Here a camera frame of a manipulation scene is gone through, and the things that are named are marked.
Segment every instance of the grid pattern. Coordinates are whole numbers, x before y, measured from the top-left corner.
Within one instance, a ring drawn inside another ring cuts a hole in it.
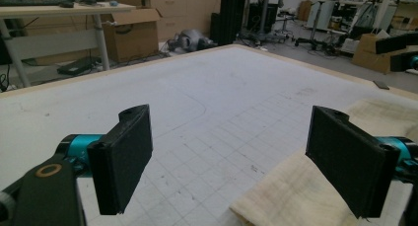
[[[306,143],[310,111],[276,95],[208,131],[157,137],[126,212],[89,225],[241,225],[229,205]]]

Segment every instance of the floor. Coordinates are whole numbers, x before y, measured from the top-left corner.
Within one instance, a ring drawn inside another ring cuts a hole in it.
[[[273,30],[279,30],[282,28],[281,22],[278,22],[273,26]],[[311,30],[304,28],[304,22],[295,21],[288,22],[287,28],[288,31],[291,31],[294,38],[309,38],[311,36]],[[317,40],[328,39],[330,34],[325,32],[316,32],[314,36]],[[242,42],[237,40],[237,43],[246,44],[250,43],[249,41]],[[164,43],[160,43],[162,50],[165,50]],[[403,73],[403,72],[391,72],[389,74],[382,74],[373,70],[365,69],[363,67],[354,65],[351,63],[351,57],[349,54],[339,55],[339,56],[329,56],[324,54],[321,51],[313,51],[309,44],[300,44],[298,47],[294,45],[294,42],[288,38],[284,42],[266,42],[262,44],[262,49],[267,50],[268,52],[286,56],[292,59],[304,61],[309,64],[317,65],[326,69],[338,71],[341,73],[349,74],[352,76],[360,77],[366,80],[378,80],[383,81],[390,87],[398,88],[401,90],[409,91],[412,93],[418,94],[418,75]],[[177,49],[176,52],[170,52],[170,55],[178,55],[183,53],[180,49]],[[128,63],[128,65],[146,62],[154,59],[164,58],[164,55],[152,56],[146,59],[134,60]],[[32,81],[33,85],[39,85],[47,82],[53,82],[62,79],[71,78],[71,76],[59,75],[56,72],[56,68],[59,65],[66,64],[54,64],[52,66],[32,66],[29,64],[24,64],[28,67],[27,72]],[[125,66],[127,63],[112,63],[112,68],[117,68],[120,66]],[[96,72],[96,70],[88,71],[86,73]],[[0,74],[7,73],[7,66],[0,66]],[[12,68],[10,71],[10,82],[16,87],[22,87],[20,80],[17,77],[15,70]]]

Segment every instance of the table surface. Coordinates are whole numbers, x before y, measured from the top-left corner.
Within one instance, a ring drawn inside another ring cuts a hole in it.
[[[80,6],[78,3],[74,3],[74,8],[61,8],[59,6],[0,7],[0,19],[95,15],[127,12],[135,9],[134,6],[124,4],[118,4],[116,7],[111,7],[105,2],[100,2],[98,4],[102,6]]]
[[[312,106],[361,99],[418,107],[414,94],[230,45],[0,94],[0,188],[72,133],[107,133],[150,104],[154,153],[125,214],[99,216],[79,179],[89,225],[241,225],[228,206],[306,146]]]

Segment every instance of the beige cloth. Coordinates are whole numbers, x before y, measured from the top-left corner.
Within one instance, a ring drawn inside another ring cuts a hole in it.
[[[418,143],[418,110],[376,100],[357,102],[350,121],[374,136],[405,136]],[[276,166],[230,208],[247,225],[357,225],[345,201],[305,148]]]

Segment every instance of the desk leg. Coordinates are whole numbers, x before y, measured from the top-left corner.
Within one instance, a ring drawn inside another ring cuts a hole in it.
[[[96,29],[96,40],[98,41],[99,50],[102,57],[102,65],[104,70],[109,70],[110,66],[108,64],[107,50],[105,47],[105,34],[104,28],[102,27],[102,20],[100,15],[94,15],[95,19],[95,29]]]
[[[16,70],[18,71],[19,78],[21,78],[24,87],[29,87],[31,82],[29,82],[28,76],[25,72],[24,65],[22,64],[21,58],[19,58],[18,52],[12,45],[12,37],[9,34],[9,30],[7,30],[6,23],[4,20],[0,19],[0,31],[2,34],[2,39],[6,44],[7,50],[9,51],[9,55],[13,60],[13,64],[15,64]]]

